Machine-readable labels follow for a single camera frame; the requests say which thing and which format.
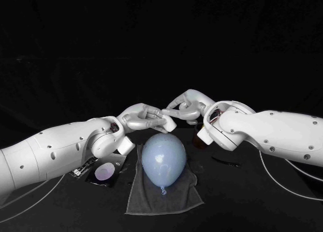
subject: white cable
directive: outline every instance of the white cable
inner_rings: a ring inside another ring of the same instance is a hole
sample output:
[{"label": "white cable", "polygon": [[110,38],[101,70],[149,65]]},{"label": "white cable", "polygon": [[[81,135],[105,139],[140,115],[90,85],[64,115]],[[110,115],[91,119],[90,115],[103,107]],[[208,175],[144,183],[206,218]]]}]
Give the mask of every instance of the white cable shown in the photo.
[{"label": "white cable", "polygon": [[42,185],[46,184],[46,182],[49,182],[49,180],[46,180],[36,188],[33,188],[27,193],[25,193],[22,196],[19,196],[14,200],[12,200],[9,203],[6,203],[3,206],[0,206],[0,210],[9,206],[13,202],[16,202],[19,199],[22,199],[29,193],[32,193]]},{"label": "white cable", "polygon": [[322,179],[319,179],[318,177],[312,176],[310,174],[308,174],[287,159],[284,159],[289,164],[305,174],[308,175],[309,177],[312,177],[313,179],[319,180],[319,181],[323,181]]},{"label": "white cable", "polygon": [[303,195],[297,194],[296,192],[293,192],[292,190],[289,190],[289,189],[277,182],[277,180],[273,178],[271,173],[269,172],[269,170],[267,170],[267,168],[266,168],[266,165],[264,165],[264,169],[266,169],[266,172],[267,172],[267,174],[270,175],[271,179],[276,181],[276,183],[280,185],[280,187],[282,187],[283,189],[286,189],[289,192],[292,192],[293,194],[296,194],[296,195],[300,196],[300,197],[305,197],[305,198],[312,199],[312,200],[323,201],[323,199],[318,199],[318,198],[312,198],[312,197],[303,196]]},{"label": "white cable", "polygon": [[7,220],[13,219],[14,217],[17,217],[20,214],[23,214],[29,209],[32,209],[35,207],[35,205],[46,198],[46,196],[51,194],[52,190],[48,192],[48,194],[42,197],[42,199],[26,209],[23,210],[19,214],[16,214],[13,217],[7,218],[6,220],[0,221],[0,223],[6,222]]}]

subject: table surface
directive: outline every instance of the table surface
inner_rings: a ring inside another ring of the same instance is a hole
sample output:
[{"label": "table surface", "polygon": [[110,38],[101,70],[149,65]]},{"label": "table surface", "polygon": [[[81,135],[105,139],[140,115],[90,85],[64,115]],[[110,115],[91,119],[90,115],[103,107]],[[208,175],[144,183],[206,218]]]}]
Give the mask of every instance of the table surface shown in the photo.
[{"label": "table surface", "polygon": [[[142,130],[129,137],[136,144],[144,144],[156,133],[153,129]],[[0,231],[323,231],[323,205],[279,187],[266,173],[258,150],[248,142],[243,142],[232,152],[215,143],[201,150],[192,145],[193,129],[175,129],[172,134],[186,149],[188,163],[198,177],[196,190],[205,204],[176,215],[124,214],[136,175],[134,149],[113,188],[85,182],[88,174],[79,180],[66,174],[49,196],[29,211],[0,224]],[[241,163],[241,168],[221,164],[212,156]],[[315,197],[287,162],[266,154],[263,158],[277,181],[295,192]],[[52,179],[23,200],[0,210],[0,220],[39,200],[59,179]],[[16,190],[10,198],[38,185]]]}]

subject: light blue balloon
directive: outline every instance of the light blue balloon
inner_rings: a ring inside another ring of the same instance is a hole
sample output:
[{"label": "light blue balloon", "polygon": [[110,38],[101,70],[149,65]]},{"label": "light blue balloon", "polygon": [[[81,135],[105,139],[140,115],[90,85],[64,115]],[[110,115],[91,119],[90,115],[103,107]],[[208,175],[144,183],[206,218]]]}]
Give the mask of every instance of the light blue balloon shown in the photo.
[{"label": "light blue balloon", "polygon": [[143,146],[142,164],[165,195],[165,188],[178,180],[186,165],[186,150],[175,135],[159,133],[152,136]]}]

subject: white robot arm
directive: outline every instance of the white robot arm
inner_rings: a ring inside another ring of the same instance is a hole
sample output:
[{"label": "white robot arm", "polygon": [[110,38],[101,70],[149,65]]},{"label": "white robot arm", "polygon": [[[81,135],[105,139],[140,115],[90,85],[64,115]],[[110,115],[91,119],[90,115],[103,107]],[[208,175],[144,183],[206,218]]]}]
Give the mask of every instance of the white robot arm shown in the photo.
[{"label": "white robot arm", "polygon": [[[188,99],[195,102],[192,108]],[[273,110],[256,113],[238,101],[211,102],[201,92],[189,89],[162,113],[193,120],[201,111],[204,128],[198,136],[208,145],[215,141],[234,151],[248,141],[263,153],[323,167],[323,118]],[[186,104],[186,109],[175,110],[178,104]]]},{"label": "white robot arm", "polygon": [[0,196],[81,167],[88,159],[116,150],[127,155],[134,148],[127,133],[153,128],[163,133],[176,128],[170,116],[143,103],[118,117],[92,118],[52,127],[0,150]]}]

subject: gray towel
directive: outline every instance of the gray towel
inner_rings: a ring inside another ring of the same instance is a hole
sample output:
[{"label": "gray towel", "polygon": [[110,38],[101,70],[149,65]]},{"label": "gray towel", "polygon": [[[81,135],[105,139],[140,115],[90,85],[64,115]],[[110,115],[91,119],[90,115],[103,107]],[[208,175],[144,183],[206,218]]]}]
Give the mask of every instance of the gray towel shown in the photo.
[{"label": "gray towel", "polygon": [[162,195],[160,187],[150,181],[142,165],[142,149],[137,146],[136,178],[131,187],[126,214],[131,215],[163,215],[186,212],[204,204],[195,189],[196,176],[188,163],[176,182],[166,188],[168,194]]}]

